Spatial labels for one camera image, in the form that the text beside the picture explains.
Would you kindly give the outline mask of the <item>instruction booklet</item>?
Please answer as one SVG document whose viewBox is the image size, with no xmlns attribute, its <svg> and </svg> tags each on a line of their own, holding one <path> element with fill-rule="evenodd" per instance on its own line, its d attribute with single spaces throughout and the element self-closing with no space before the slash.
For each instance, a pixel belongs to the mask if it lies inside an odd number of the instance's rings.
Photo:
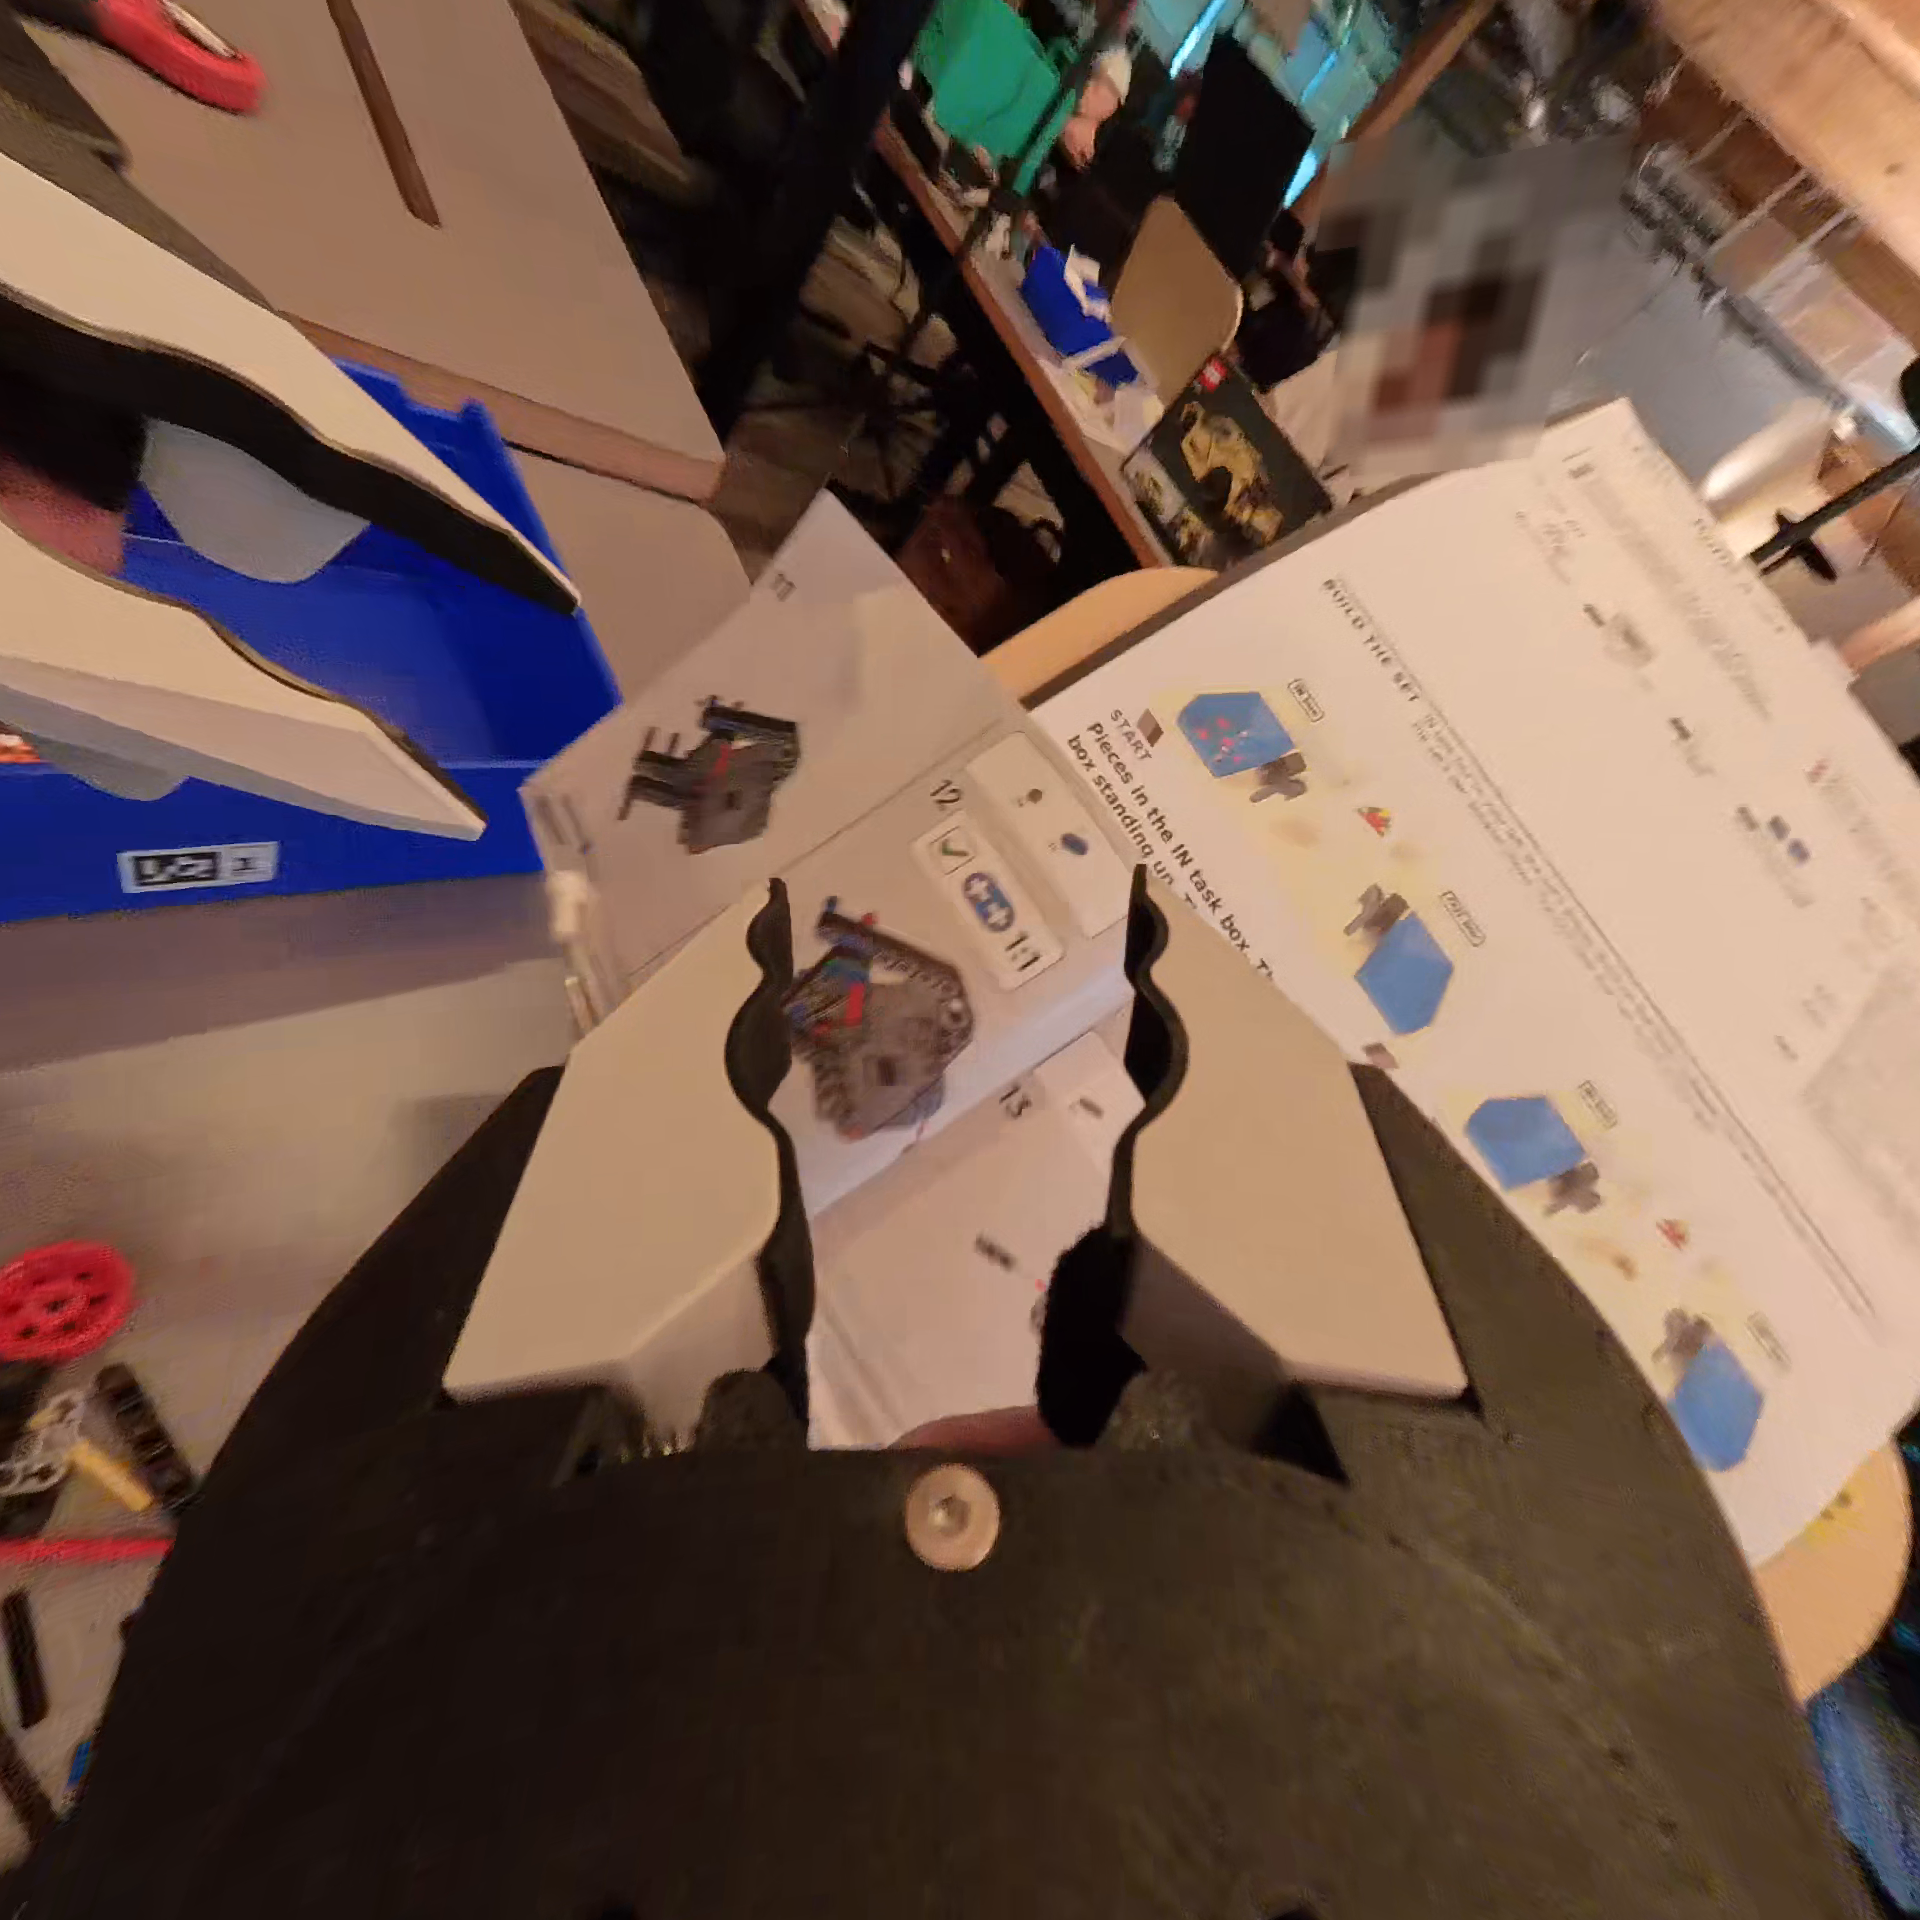
<svg viewBox="0 0 1920 1920">
<path fill-rule="evenodd" d="M 1039 729 L 831 498 L 521 792 L 583 1023 L 779 881 L 821 1448 L 1033 1401 L 1104 1210 L 1131 866 Z"/>
</svg>

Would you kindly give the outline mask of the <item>beige chair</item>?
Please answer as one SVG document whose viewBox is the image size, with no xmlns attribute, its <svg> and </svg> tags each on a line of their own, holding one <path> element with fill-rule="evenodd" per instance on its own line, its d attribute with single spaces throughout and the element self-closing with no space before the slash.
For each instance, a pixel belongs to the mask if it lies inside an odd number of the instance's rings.
<svg viewBox="0 0 1920 1920">
<path fill-rule="evenodd" d="M 1238 282 L 1176 200 L 1153 200 L 1110 289 L 1120 349 L 1153 395 L 1171 401 L 1232 345 L 1238 323 Z"/>
</svg>

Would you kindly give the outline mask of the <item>yellow toy axle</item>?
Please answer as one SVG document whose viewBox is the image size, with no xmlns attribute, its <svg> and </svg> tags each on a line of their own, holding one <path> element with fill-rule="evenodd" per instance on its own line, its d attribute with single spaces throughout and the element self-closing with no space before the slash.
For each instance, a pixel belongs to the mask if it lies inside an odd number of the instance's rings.
<svg viewBox="0 0 1920 1920">
<path fill-rule="evenodd" d="M 64 1445 L 64 1465 L 68 1477 L 84 1481 L 132 1516 L 147 1516 L 157 1508 L 148 1484 L 128 1464 L 102 1452 L 84 1435 L 70 1437 Z"/>
</svg>

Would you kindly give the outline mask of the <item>red toy wheel rim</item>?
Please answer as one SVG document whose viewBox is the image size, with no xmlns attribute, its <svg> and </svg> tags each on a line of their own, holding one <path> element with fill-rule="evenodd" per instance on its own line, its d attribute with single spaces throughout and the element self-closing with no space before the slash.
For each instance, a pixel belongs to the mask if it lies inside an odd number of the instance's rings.
<svg viewBox="0 0 1920 1920">
<path fill-rule="evenodd" d="M 54 1241 L 1 1264 L 1 1363 L 61 1367 L 112 1341 L 137 1303 L 109 1243 Z"/>
</svg>

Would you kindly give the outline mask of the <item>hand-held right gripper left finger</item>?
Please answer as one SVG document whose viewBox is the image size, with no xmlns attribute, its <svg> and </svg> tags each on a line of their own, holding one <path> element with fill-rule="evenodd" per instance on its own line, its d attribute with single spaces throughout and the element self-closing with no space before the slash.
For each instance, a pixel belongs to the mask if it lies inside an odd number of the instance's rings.
<svg viewBox="0 0 1920 1920">
<path fill-rule="evenodd" d="M 792 920 L 779 877 L 568 1052 L 446 1369 L 460 1404 L 597 1386 L 667 1443 L 760 1376 L 809 1429 L 814 1261 L 797 1149 Z"/>
</svg>

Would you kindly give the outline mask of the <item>green panel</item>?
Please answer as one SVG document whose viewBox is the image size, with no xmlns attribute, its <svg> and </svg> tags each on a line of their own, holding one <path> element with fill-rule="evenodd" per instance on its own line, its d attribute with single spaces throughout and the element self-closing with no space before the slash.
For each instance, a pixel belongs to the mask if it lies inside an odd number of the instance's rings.
<svg viewBox="0 0 1920 1920">
<path fill-rule="evenodd" d="M 907 58 L 909 88 L 951 141 L 1008 160 L 1033 137 L 1051 141 L 1083 89 L 1067 89 L 1078 48 L 1043 41 L 1004 2 L 940 2 Z"/>
</svg>

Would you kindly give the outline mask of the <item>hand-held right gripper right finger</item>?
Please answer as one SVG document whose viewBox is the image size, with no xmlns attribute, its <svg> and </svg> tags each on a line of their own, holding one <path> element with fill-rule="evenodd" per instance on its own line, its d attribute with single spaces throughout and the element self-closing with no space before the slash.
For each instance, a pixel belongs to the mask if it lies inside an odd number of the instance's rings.
<svg viewBox="0 0 1920 1920">
<path fill-rule="evenodd" d="M 1123 932 L 1139 1112 L 1056 1261 L 1037 1405 L 1069 1449 L 1329 1452 L 1313 1392 L 1463 1408 L 1468 1369 L 1343 1052 L 1160 881 Z"/>
</svg>

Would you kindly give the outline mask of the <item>printed instruction sheet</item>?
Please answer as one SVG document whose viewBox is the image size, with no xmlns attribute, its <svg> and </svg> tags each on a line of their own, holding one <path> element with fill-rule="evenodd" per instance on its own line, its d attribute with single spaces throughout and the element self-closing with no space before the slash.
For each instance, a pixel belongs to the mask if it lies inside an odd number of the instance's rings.
<svg viewBox="0 0 1920 1920">
<path fill-rule="evenodd" d="M 1915 779 L 1628 401 L 1046 684 L 1120 841 L 1408 1100 L 1752 1567 L 1915 1410 Z"/>
</svg>

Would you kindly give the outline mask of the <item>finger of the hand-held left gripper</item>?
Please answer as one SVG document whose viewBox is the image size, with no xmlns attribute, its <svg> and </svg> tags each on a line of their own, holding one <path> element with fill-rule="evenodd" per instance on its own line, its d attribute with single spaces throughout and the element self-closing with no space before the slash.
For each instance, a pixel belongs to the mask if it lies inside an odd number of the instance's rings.
<svg viewBox="0 0 1920 1920">
<path fill-rule="evenodd" d="M 207 561 L 294 586 L 381 528 L 464 573 L 571 613 L 580 595 L 281 314 L 96 207 L 1 160 L 5 356 L 152 436 L 142 483 Z"/>
<path fill-rule="evenodd" d="M 487 815 L 400 731 L 251 652 L 200 611 L 5 525 L 1 720 L 124 801 L 187 779 L 470 844 Z"/>
</svg>

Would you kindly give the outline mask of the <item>yellow vehicle toy set box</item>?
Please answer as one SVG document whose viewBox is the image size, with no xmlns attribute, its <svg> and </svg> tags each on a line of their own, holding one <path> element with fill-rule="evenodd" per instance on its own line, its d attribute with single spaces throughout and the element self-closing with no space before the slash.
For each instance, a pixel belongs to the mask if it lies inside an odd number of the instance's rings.
<svg viewBox="0 0 1920 1920">
<path fill-rule="evenodd" d="M 1221 355 L 1167 401 L 1120 465 L 1171 565 L 1221 572 L 1333 515 L 1333 498 Z"/>
</svg>

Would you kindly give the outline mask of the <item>small blue bin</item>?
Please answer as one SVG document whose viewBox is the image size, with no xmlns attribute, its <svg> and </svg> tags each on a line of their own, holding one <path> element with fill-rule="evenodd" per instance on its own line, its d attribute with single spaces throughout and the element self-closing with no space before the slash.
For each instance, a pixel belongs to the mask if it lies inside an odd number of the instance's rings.
<svg viewBox="0 0 1920 1920">
<path fill-rule="evenodd" d="M 1113 303 L 1092 259 L 1035 244 L 1025 252 L 1016 292 L 1043 344 L 1069 372 L 1115 391 L 1139 385 L 1140 370 L 1115 329 Z"/>
</svg>

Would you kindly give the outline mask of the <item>pile of toy brick pieces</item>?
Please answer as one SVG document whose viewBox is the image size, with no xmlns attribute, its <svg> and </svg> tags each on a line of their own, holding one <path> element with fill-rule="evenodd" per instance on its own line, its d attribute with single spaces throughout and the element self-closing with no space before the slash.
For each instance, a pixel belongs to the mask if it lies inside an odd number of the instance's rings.
<svg viewBox="0 0 1920 1920">
<path fill-rule="evenodd" d="M 75 1481 L 64 1465 L 64 1445 L 78 1435 L 128 1464 L 152 1490 L 157 1508 L 132 1516 L 87 1485 L 129 1520 L 132 1530 L 49 1532 L 56 1505 L 67 1485 Z M 174 1539 L 174 1527 L 196 1499 L 199 1488 L 199 1477 L 177 1449 L 144 1383 L 124 1363 L 108 1363 L 88 1383 L 64 1391 L 52 1391 L 52 1372 L 45 1365 L 5 1365 L 1 1539 L 118 1533 Z M 1 1794 L 5 1810 L 30 1848 L 43 1842 L 60 1821 L 54 1797 L 41 1786 L 37 1769 L 20 1748 L 20 1736 L 41 1725 L 52 1709 L 30 1580 L 41 1572 L 81 1571 L 105 1569 L 14 1569 L 5 1571 L 1 1581 Z"/>
</svg>

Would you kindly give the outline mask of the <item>blue plastic bin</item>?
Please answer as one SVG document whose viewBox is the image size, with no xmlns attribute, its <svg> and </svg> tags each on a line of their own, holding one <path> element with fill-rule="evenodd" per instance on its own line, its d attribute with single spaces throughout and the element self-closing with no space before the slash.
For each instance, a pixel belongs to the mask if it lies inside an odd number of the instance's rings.
<svg viewBox="0 0 1920 1920">
<path fill-rule="evenodd" d="M 134 491 L 113 580 L 200 611 L 374 713 L 487 815 L 487 829 L 470 844 L 395 833 L 200 779 L 124 801 L 5 731 L 5 924 L 527 874 L 525 778 L 617 704 L 580 611 L 492 587 L 377 525 L 308 580 L 260 583 L 207 561 Z"/>
</svg>

